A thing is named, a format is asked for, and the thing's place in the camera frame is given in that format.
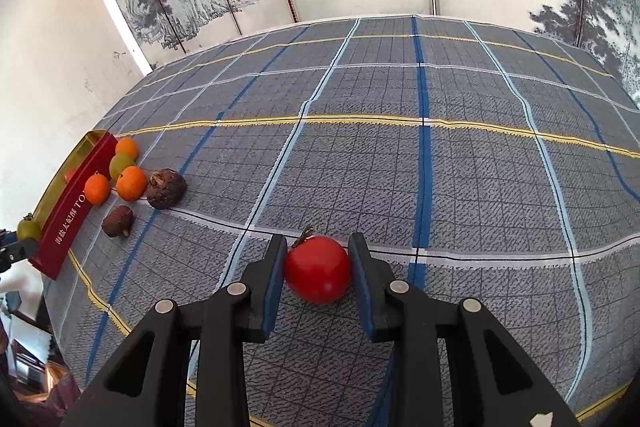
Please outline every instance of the white stripe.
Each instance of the white stripe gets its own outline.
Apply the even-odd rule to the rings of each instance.
[[[336,66],[335,69],[337,70],[343,70],[343,69],[357,69],[357,68],[419,68],[419,67],[428,67],[428,68],[433,68],[436,70],[463,70],[463,71],[473,71],[475,73],[489,73],[489,74],[500,74],[502,75],[502,73],[500,71],[494,71],[494,70],[487,70],[484,68],[473,68],[471,66],[459,66],[459,65],[453,65],[453,64],[433,64],[432,62],[424,62],[424,63],[420,63],[420,64],[393,64],[393,63],[378,63],[378,64],[369,64],[369,63],[361,63],[361,64],[342,64],[340,66]],[[302,73],[303,71],[319,71],[319,70],[324,70],[326,68],[326,66],[316,66],[316,67],[310,67],[310,68],[296,68],[293,70],[280,70],[280,71],[264,71],[262,73],[258,72],[258,73],[246,73],[246,74],[241,74],[239,76],[234,76],[232,78],[224,78],[223,80],[218,80],[216,81],[213,85],[218,85],[218,84],[226,84],[228,82],[235,82],[236,80],[242,80],[243,78],[247,78],[249,76],[263,76],[263,75],[268,75],[268,74],[286,74],[286,73]],[[530,76],[528,74],[517,74],[517,73],[509,73],[510,76],[514,77],[514,78],[524,78],[526,80],[535,80],[536,82],[542,82],[543,84],[549,84],[551,86],[554,87],[562,87],[563,89],[569,89],[569,90],[574,90],[577,92],[581,92],[583,94],[587,94],[589,96],[593,96],[595,98],[599,98],[601,100],[604,100],[605,102],[609,102],[612,105],[617,105],[618,107],[625,109],[629,112],[635,112],[635,113],[639,113],[640,114],[640,109],[637,108],[629,108],[626,107],[626,105],[619,103],[619,102],[615,102],[614,100],[611,100],[609,98],[607,98],[606,96],[601,96],[599,94],[596,94],[594,92],[591,91],[587,91],[585,89],[580,89],[579,87],[574,87],[574,86],[569,86],[566,84],[559,84],[558,82],[553,82],[552,80],[547,80],[545,78],[538,78],[536,76]],[[102,119],[104,120],[105,118],[109,118],[111,116],[114,116],[116,114],[119,114],[121,112],[125,112],[129,109],[132,109],[134,107],[138,107],[139,105],[142,105],[144,103],[148,103],[148,102],[153,102],[155,100],[160,100],[161,98],[164,98],[166,96],[173,96],[174,94],[180,94],[182,92],[188,92],[191,90],[196,90],[196,89],[200,89],[201,87],[205,86],[206,84],[201,84],[199,86],[194,86],[194,87],[186,87],[185,89],[180,89],[177,91],[172,91],[172,92],[166,92],[161,94],[160,96],[156,96],[154,98],[150,98],[149,100],[146,100],[146,102],[137,102],[137,103],[133,103],[123,109],[119,109],[116,110],[108,115],[105,115],[105,117],[103,117]]]
[[[531,110],[529,102],[527,102],[527,99],[520,94],[516,86],[511,81],[509,75],[506,73],[506,71],[504,71],[504,68],[502,67],[498,59],[495,57],[491,49],[489,49],[489,46],[487,46],[486,43],[480,38],[480,35],[478,35],[476,30],[469,23],[465,22],[465,24],[476,37],[480,45],[487,52],[487,54],[491,57],[491,60],[494,62],[495,66],[503,73],[502,76],[504,78],[504,81],[507,83],[507,86],[509,86],[510,91],[514,94],[514,96],[516,96],[517,99],[520,100],[520,103],[522,104],[527,124],[529,125],[531,132],[534,133],[536,145],[538,147],[538,151],[540,152],[542,163],[546,170],[546,175],[548,176],[549,182],[551,183],[551,186],[553,188],[552,193],[554,195],[554,199],[556,200],[556,208],[558,209],[558,217],[562,228],[562,235],[564,235],[564,241],[569,251],[572,252],[572,255],[574,255],[577,251],[577,246],[575,243],[574,232],[571,228],[571,222],[569,221],[569,213],[564,203],[562,188],[560,187],[560,182],[558,181],[558,177],[556,176],[556,170],[554,169],[553,163],[551,162],[551,158],[549,157],[549,153],[546,149],[544,140],[539,135],[536,122],[533,118],[533,111]],[[589,294],[584,283],[582,268],[577,263],[573,263],[571,265],[571,268],[572,283],[574,285],[574,293],[575,299],[577,301],[578,313],[580,314],[580,318],[584,321],[585,327],[580,328],[580,343],[582,344],[582,349],[580,350],[580,362],[578,363],[574,381],[572,381],[571,386],[569,387],[569,390],[564,397],[566,401],[569,401],[574,395],[575,390],[580,380],[582,379],[582,375],[584,374],[584,370],[589,361],[589,357],[591,356],[591,344],[593,342],[593,319],[591,317],[591,302],[589,300]]]
[[[188,68],[189,66],[191,66],[191,64],[193,64],[193,61],[194,61],[194,60],[195,60],[195,58],[194,58],[193,60],[191,60],[188,64],[186,64],[183,68],[180,68],[180,70],[178,71],[178,73],[181,73],[185,68]],[[121,132],[122,132],[122,130],[127,126],[127,124],[128,124],[129,122],[131,122],[131,120],[133,120],[135,117],[137,117],[137,115],[139,114],[139,112],[140,112],[140,111],[142,111],[142,110],[145,108],[145,106],[146,106],[146,104],[147,104],[147,103],[149,103],[149,102],[153,102],[154,100],[158,100],[158,98],[160,98],[160,97],[158,97],[158,98],[154,98],[154,97],[156,96],[156,94],[158,94],[158,93],[159,93],[160,91],[162,91],[166,86],[168,86],[168,85],[169,85],[169,83],[170,83],[174,78],[176,78],[176,77],[175,77],[175,76],[168,76],[167,78],[168,78],[168,81],[167,81],[167,82],[162,82],[162,81],[161,81],[161,86],[160,86],[160,87],[158,87],[158,89],[156,89],[156,90],[154,91],[154,93],[151,95],[151,98],[149,98],[148,100],[146,100],[146,102],[142,102],[142,105],[140,106],[139,110],[137,110],[137,111],[133,114],[133,116],[132,116],[131,118],[129,118],[129,120],[127,120],[125,123],[123,123],[123,124],[120,126],[120,130],[118,131],[118,133],[121,133]]]
[[[177,219],[189,221],[190,223],[196,223],[197,225],[206,227],[210,230],[217,230],[219,232],[238,234],[245,231],[246,235],[254,239],[260,239],[268,241],[271,239],[271,235],[279,233],[284,235],[287,240],[292,243],[300,237],[302,230],[295,229],[277,229],[273,227],[259,227],[257,225],[250,225],[245,227],[242,223],[235,223],[216,216],[207,216],[201,212],[196,212],[188,208],[182,208],[175,206],[164,211]],[[338,243],[344,247],[347,245],[346,241],[340,238],[334,237]],[[430,266],[450,266],[459,267],[462,269],[473,268],[514,268],[514,269],[526,269],[530,267],[557,267],[557,266],[570,266],[572,262],[576,263],[592,263],[603,259],[607,255],[616,253],[617,251],[625,248],[632,247],[633,245],[640,244],[640,232],[634,232],[618,241],[614,241],[608,245],[602,247],[590,248],[588,250],[580,250],[574,253],[574,259],[570,251],[558,251],[558,252],[501,252],[501,251],[450,251],[450,250],[427,250],[425,248],[418,248],[418,262],[428,264]],[[384,253],[387,256],[391,256],[390,259],[401,263],[408,264],[415,260],[415,248],[412,247],[396,247],[391,245],[377,245],[369,243],[369,248],[374,252],[374,257],[377,253]]]
[[[447,38],[447,37],[449,37],[449,36],[446,36],[446,35],[428,35],[428,34],[418,34],[418,35],[413,35],[413,34],[398,34],[398,35],[395,35],[395,34],[379,34],[379,35],[371,34],[371,35],[361,35],[361,36],[356,36],[356,38],[376,38],[376,37],[377,37],[377,38],[414,38],[414,37],[425,37],[425,38]],[[556,42],[556,40],[555,40],[555,39],[550,38],[550,37],[542,37],[542,38],[546,38],[546,39],[549,39],[549,40],[551,40],[551,41],[553,41],[553,42]],[[330,41],[330,40],[337,41],[337,40],[339,40],[339,38],[329,38],[328,40],[327,40],[327,39],[325,39],[325,41]],[[298,42],[298,44],[315,44],[315,43],[318,43],[318,42],[314,42],[313,40],[311,40],[311,41],[306,41],[306,42],[305,42],[305,41],[301,41],[301,42]],[[523,49],[523,50],[525,49],[525,48],[521,48],[520,46],[515,46],[514,44],[507,44],[506,42],[497,42],[497,44],[504,44],[504,45],[510,46],[511,48],[520,48],[520,49]],[[282,46],[282,47],[284,47],[284,48],[287,48],[287,47],[289,47],[289,46],[291,45],[291,42],[289,42],[289,43],[284,43],[284,42],[283,42],[283,43],[281,43],[281,44],[274,44],[274,45],[276,45],[276,46],[278,46],[278,45],[279,45],[279,46]],[[233,56],[233,55],[230,55],[229,57],[222,57],[222,58],[220,58],[219,60],[224,60],[225,58],[230,58],[230,57],[232,57],[232,56]],[[194,66],[194,68],[202,68],[202,67],[204,67],[204,66],[208,66],[208,65],[212,64],[213,62],[216,62],[217,60],[218,60],[218,59],[213,60],[213,61],[209,61],[209,62],[203,62],[202,64],[196,64],[196,65]],[[167,76],[165,76],[165,77],[158,78],[158,79],[153,80],[153,81],[151,81],[151,82],[147,82],[144,86],[142,86],[142,87],[138,88],[138,89],[137,89],[137,90],[135,90],[135,91],[130,91],[130,92],[129,92],[129,93],[127,93],[125,96],[130,96],[130,95],[132,95],[132,94],[134,94],[134,93],[136,93],[136,92],[140,91],[141,89],[144,89],[145,87],[153,86],[153,85],[154,85],[154,84],[156,84],[157,82],[161,82],[162,80],[164,80],[164,79],[166,79],[166,78],[171,78],[171,77],[173,77],[173,76],[175,76],[175,75],[177,75],[177,74],[178,74],[178,73],[172,73],[172,74],[169,74],[169,75],[167,75]]]
[[[220,277],[218,279],[218,283],[216,284],[216,287],[213,289],[214,293],[218,291],[220,287],[227,284],[233,278],[234,272],[236,270],[236,266],[238,265],[240,254],[242,253],[242,248],[244,247],[244,244],[246,242],[246,238],[248,235],[246,231],[248,231],[252,227],[255,221],[260,219],[260,216],[264,211],[267,201],[269,200],[269,196],[271,195],[271,191],[273,190],[273,187],[278,182],[282,169],[287,163],[287,158],[291,154],[291,151],[293,150],[293,146],[295,145],[296,140],[298,139],[298,136],[300,136],[300,132],[302,131],[302,128],[304,126],[303,118],[306,117],[308,113],[308,109],[311,106],[311,104],[315,100],[317,100],[318,96],[320,96],[320,94],[322,93],[324,86],[326,86],[327,82],[329,81],[329,77],[331,77],[331,74],[335,70],[336,64],[342,57],[342,54],[344,53],[347,47],[347,44],[349,43],[349,40],[355,33],[356,28],[358,27],[358,24],[360,24],[360,19],[356,19],[356,22],[353,25],[353,28],[351,28],[351,31],[349,31],[349,33],[345,37],[340,48],[338,48],[338,51],[335,54],[334,59],[331,61],[331,64],[329,65],[327,70],[324,72],[324,75],[320,79],[320,82],[318,82],[318,85],[316,86],[316,89],[312,93],[311,97],[309,97],[309,99],[306,100],[300,107],[300,111],[298,114],[299,120],[293,126],[293,129],[289,133],[289,136],[287,136],[287,139],[285,140],[284,145],[280,150],[280,154],[278,155],[278,158],[276,159],[273,165],[273,168],[271,168],[271,172],[269,172],[267,181],[262,186],[262,189],[260,190],[260,193],[258,194],[258,197],[255,200],[254,206],[251,212],[249,213],[249,217],[244,222],[242,233],[239,234],[238,237],[236,237],[236,240],[234,241],[233,246],[231,247],[231,250],[227,255],[225,266],[222,269],[222,272],[220,272]],[[188,373],[189,375],[188,378],[191,378],[193,374],[191,371],[193,371],[195,367],[195,364],[192,363],[191,360],[193,359],[197,360],[199,356],[200,356],[200,343],[198,342],[198,344],[196,345],[193,351],[193,354],[191,355],[190,365],[189,365],[190,372]]]
[[[196,94],[196,96],[194,96],[180,111],[178,111],[178,114],[175,116],[175,118],[169,123],[167,124],[167,126],[171,125],[172,123],[174,123],[178,118],[180,118],[180,115],[193,103],[195,102],[200,95],[207,89],[207,87],[210,86],[210,84],[213,83],[214,80],[216,80],[222,73],[224,73],[228,68],[230,68],[235,62],[236,60],[238,60],[240,57],[242,57],[242,55],[244,53],[246,53],[247,51],[249,51],[251,48],[253,48],[258,42],[260,42],[263,38],[265,38],[269,33],[265,33],[264,36],[255,41],[251,46],[249,46],[244,52],[242,52],[241,55],[239,55],[238,57],[236,57],[236,59],[231,62],[224,70],[220,71],[220,73],[218,73],[215,78],[206,86],[202,87],[202,89]],[[140,161],[138,162],[139,165],[142,165],[142,162],[149,156],[149,153],[156,147],[156,145],[158,144],[158,142],[160,141],[162,135],[164,134],[164,132],[166,131],[166,127],[164,127],[164,129],[162,129],[162,131],[158,134],[158,136],[156,137],[156,139],[154,140],[154,142],[149,146],[149,148],[145,151],[144,155],[142,156],[142,158],[140,159]],[[113,198],[113,201],[111,201],[111,204],[109,204],[109,206],[107,207],[107,210],[105,211],[105,213],[102,215],[102,217],[107,216],[109,214],[109,212],[111,212],[111,209],[115,206],[116,202],[118,201],[118,198]],[[82,260],[82,268],[84,268],[84,264],[86,263],[87,259],[89,258],[89,254],[91,253],[91,251],[94,249],[95,246],[95,242],[98,240],[98,237],[100,236],[100,233],[102,232],[102,230],[100,229],[100,227],[98,227],[97,231],[95,232],[94,238],[92,238],[91,244],[89,245],[89,248],[86,250],[86,254],[84,256],[84,259]],[[69,293],[69,299],[66,302],[66,306],[65,306],[65,312],[63,314],[63,323],[64,320],[66,319],[66,314],[68,314],[69,311],[69,306],[71,305],[71,300],[73,298],[73,294],[74,291],[76,290],[76,286],[78,286],[78,277],[79,277],[79,273],[76,273],[76,279],[74,281],[74,287],[71,290],[71,292]]]
[[[364,14],[364,15],[359,15],[359,18],[361,20],[376,20],[376,19],[400,19],[400,18],[407,18],[407,17],[418,17],[419,19],[423,19],[423,20],[435,20],[435,21],[447,21],[447,22],[456,22],[456,23],[460,23],[461,25],[465,22],[464,19],[460,18],[460,17],[453,17],[451,15],[430,15],[430,14],[423,14],[423,13],[379,13],[379,14]],[[295,28],[297,26],[314,26],[314,25],[319,25],[319,24],[323,24],[323,23],[327,23],[327,22],[340,22],[340,21],[353,21],[354,18],[353,17],[327,17],[327,18],[323,18],[323,19],[313,19],[313,20],[309,20],[309,21],[304,21],[304,22],[298,22],[295,24],[287,24],[287,25],[283,25],[283,26],[274,26],[273,28],[271,28],[271,33],[277,33],[280,31],[284,31],[284,30],[288,30],[290,28]],[[505,26],[499,26],[497,24],[492,24],[492,23],[487,23],[487,22],[478,22],[478,21],[473,21],[473,24],[476,25],[481,25],[481,26],[490,26],[492,28],[501,28],[503,30],[511,30],[512,28],[506,28]],[[527,34],[527,35],[532,35],[535,37],[539,37],[539,38],[543,38],[543,39],[549,39],[550,41],[556,41],[557,39],[553,38],[553,37],[549,37],[546,35],[541,35],[539,33],[534,33],[534,32],[530,32],[527,30],[518,30],[520,33],[523,34]],[[242,36],[242,38],[239,39],[247,39],[256,35],[259,35],[261,33],[261,30],[258,30],[257,32],[251,34],[251,35],[245,35]],[[574,46],[573,44],[568,44],[567,42],[562,42],[559,41],[561,44],[564,44],[565,46],[568,46],[569,48],[573,48],[576,50],[580,50],[580,51],[584,51],[584,49],[579,48],[577,46]]]

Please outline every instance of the green fruit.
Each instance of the green fruit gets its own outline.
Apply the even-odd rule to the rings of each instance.
[[[27,214],[24,216],[24,219],[18,223],[15,235],[18,237],[18,241],[31,237],[39,242],[42,230],[40,229],[39,224],[33,220],[33,216],[31,214]]]
[[[125,153],[121,152],[120,154],[116,154],[111,158],[111,163],[109,163],[109,174],[111,175],[111,179],[116,181],[124,169],[135,164],[136,163]]]

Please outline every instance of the shiitake mushroom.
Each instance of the shiitake mushroom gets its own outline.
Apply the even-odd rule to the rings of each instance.
[[[146,190],[146,200],[158,209],[174,206],[187,190],[187,182],[176,171],[162,169],[151,174]]]
[[[129,237],[134,219],[133,211],[126,204],[121,204],[104,218],[102,231],[109,237]]]

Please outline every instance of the orange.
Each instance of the orange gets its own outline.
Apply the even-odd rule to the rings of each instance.
[[[94,174],[84,184],[84,195],[89,203],[100,206],[109,198],[109,180],[102,174]]]
[[[148,179],[145,171],[135,165],[127,167],[118,176],[116,190],[125,201],[136,201],[145,193]]]
[[[126,154],[133,161],[138,159],[138,146],[133,138],[125,136],[116,144],[116,154]]]

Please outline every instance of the table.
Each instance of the table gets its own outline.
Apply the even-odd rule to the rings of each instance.
[[[362,232],[434,297],[480,299],[585,425],[640,365],[640,112],[588,52],[444,18],[302,23],[154,70],[98,128],[189,188],[171,210],[131,204],[128,239],[100,232],[112,196],[46,282],[80,386],[156,301],[206,298],[306,225]],[[244,352],[255,425],[385,425],[391,352],[351,292],[316,306],[284,290],[271,338]]]

